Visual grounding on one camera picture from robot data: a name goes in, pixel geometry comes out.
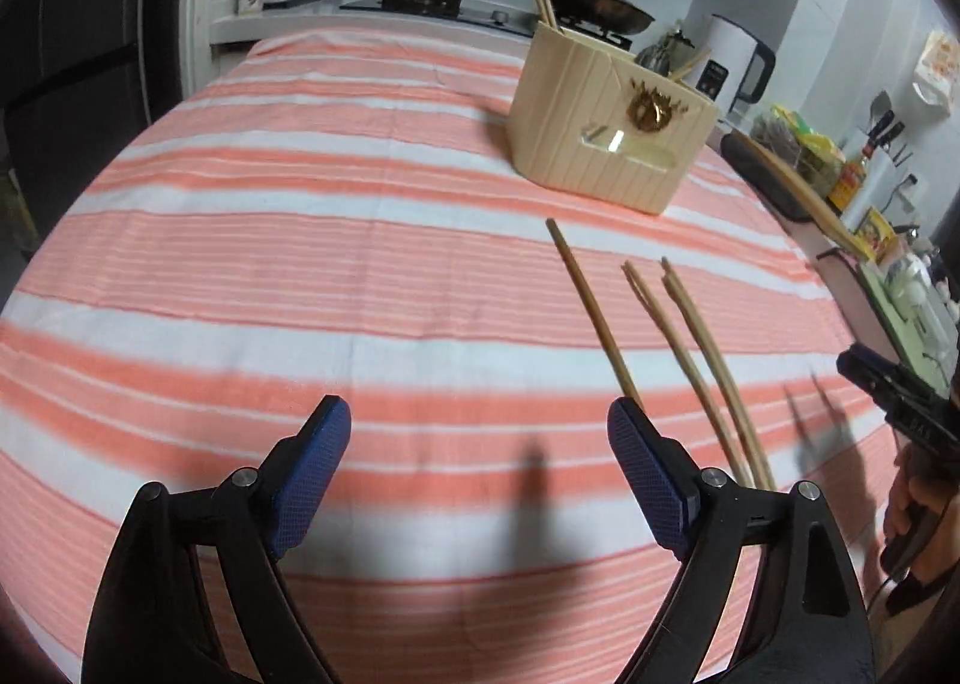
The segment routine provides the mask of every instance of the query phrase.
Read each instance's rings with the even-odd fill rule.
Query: person's hand
[[[883,517],[883,534],[889,541],[910,530],[910,517],[906,512],[910,502],[918,502],[937,516],[944,515],[930,542],[910,566],[910,572],[918,581],[928,584],[960,560],[960,499],[952,483],[916,476],[908,478],[906,466],[909,465],[911,452],[912,447],[907,446],[896,456],[899,471],[890,487],[890,502]]]

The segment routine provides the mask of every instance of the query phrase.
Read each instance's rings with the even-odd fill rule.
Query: basket
[[[541,23],[507,137],[530,181],[660,214],[719,115],[709,98],[630,53]]]

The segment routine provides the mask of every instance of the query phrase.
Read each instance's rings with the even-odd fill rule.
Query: white kettle
[[[683,78],[684,83],[717,102],[723,115],[730,112],[737,99],[751,105],[760,102],[776,66],[773,50],[742,26],[723,16],[712,16],[710,19],[702,48],[709,54]],[[757,85],[747,93],[743,91],[743,81],[754,57],[762,60],[763,71],[760,72]]]

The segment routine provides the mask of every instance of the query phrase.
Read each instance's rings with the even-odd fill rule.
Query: tablecloth
[[[144,131],[44,243],[0,318],[0,581],[71,678],[137,488],[215,485],[333,393],[352,442],[281,564],[344,681],[613,681],[677,563],[608,447],[616,380],[547,216],[651,419],[726,467],[620,271],[632,259],[686,334],[659,284],[670,257],[779,485],[821,483],[875,581],[893,439],[836,374],[851,337],[829,291],[707,149],[656,217],[515,174],[523,52],[377,16],[265,40]],[[743,563],[705,671],[736,640],[755,554]]]

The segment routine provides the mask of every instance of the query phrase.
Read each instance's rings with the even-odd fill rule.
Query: pot
[[[627,0],[550,0],[557,17],[582,20],[615,34],[639,34],[653,16]]]

